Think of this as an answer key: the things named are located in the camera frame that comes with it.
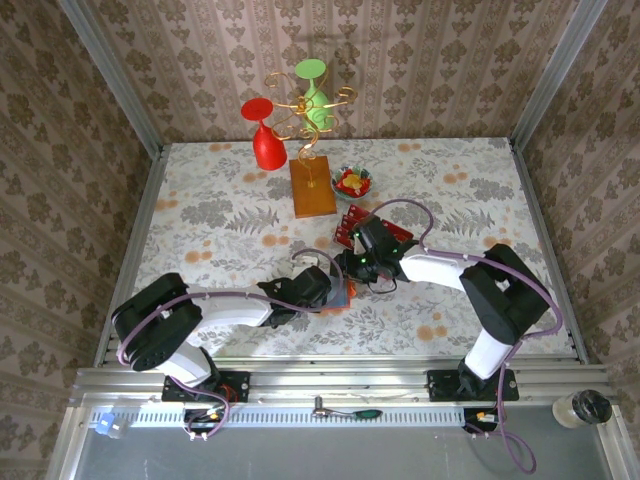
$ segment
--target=small bowl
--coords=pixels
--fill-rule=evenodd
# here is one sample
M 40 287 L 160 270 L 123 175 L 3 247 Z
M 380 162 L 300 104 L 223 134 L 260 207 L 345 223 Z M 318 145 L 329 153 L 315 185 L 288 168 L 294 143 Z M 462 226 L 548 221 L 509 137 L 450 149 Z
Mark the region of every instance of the small bowl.
M 352 197 L 351 195 L 348 195 L 336 188 L 336 184 L 340 181 L 344 172 L 349 169 L 353 170 L 353 173 L 359 175 L 360 178 L 368 178 L 369 180 L 371 180 L 371 183 L 369 184 L 369 190 L 367 190 L 367 193 L 361 195 L 360 197 Z M 345 165 L 343 167 L 340 167 L 338 170 L 334 170 L 333 174 L 331 175 L 331 188 L 333 189 L 333 192 L 343 200 L 362 200 L 371 193 L 371 190 L 373 190 L 373 177 L 371 176 L 369 170 L 364 167 L 360 167 L 359 165 Z

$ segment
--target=jar lid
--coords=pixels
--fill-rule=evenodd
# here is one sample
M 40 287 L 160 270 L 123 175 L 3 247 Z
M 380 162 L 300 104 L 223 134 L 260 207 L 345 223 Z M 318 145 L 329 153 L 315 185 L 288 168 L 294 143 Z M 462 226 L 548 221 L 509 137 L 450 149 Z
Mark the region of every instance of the jar lid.
M 573 410 L 580 420 L 590 423 L 605 423 L 612 414 L 611 402 L 595 390 L 583 390 L 573 396 Z

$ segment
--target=wooden block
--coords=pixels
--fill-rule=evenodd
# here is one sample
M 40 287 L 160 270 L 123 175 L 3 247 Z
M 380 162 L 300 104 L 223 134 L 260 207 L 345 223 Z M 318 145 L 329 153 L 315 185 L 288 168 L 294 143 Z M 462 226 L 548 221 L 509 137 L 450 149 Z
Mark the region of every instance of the wooden block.
M 331 172 L 327 157 L 308 160 L 314 186 L 309 187 L 309 170 L 298 159 L 289 162 L 293 209 L 296 218 L 317 217 L 336 213 L 336 197 L 331 189 Z

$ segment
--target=floral tablecloth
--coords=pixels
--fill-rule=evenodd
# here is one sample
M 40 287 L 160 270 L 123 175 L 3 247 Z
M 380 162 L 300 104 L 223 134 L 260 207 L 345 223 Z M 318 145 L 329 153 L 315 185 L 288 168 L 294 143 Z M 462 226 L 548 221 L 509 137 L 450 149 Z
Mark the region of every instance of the floral tablecloth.
M 290 158 L 298 149 L 287 142 Z M 420 200 L 436 217 L 428 244 L 481 253 L 511 245 L 551 287 L 547 266 L 505 139 L 321 140 L 318 154 L 332 169 L 365 166 L 374 191 L 358 204 L 371 208 L 397 197 Z M 290 275 L 292 253 L 315 246 L 339 253 L 332 233 L 338 214 L 296 219 L 287 166 L 258 169 L 250 142 L 174 144 L 155 206 L 136 291 L 170 271 L 188 283 L 243 287 Z M 393 204 L 380 216 L 419 236 L 426 215 Z M 326 260 L 321 266 L 327 268 Z M 547 313 L 537 327 L 554 322 Z M 276 330 L 210 328 L 190 341 L 221 355 L 464 355 L 480 332 L 464 293 L 432 284 L 400 283 L 374 295 L 366 286 L 346 311 L 303 315 Z M 565 330 L 525 344 L 522 353 L 572 355 Z

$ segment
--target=patterned wallpaper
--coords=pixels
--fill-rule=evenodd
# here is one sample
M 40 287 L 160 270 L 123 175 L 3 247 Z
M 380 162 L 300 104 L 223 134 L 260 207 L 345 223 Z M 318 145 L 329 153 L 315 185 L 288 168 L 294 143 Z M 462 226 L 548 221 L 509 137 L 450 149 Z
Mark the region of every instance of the patterned wallpaper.
M 149 160 L 55 1 L 0 2 L 0 477 L 41 478 Z
M 640 2 L 609 0 L 524 153 L 640 452 Z
M 247 139 L 273 71 L 330 67 L 341 137 L 509 136 L 577 0 L 84 0 L 165 143 Z

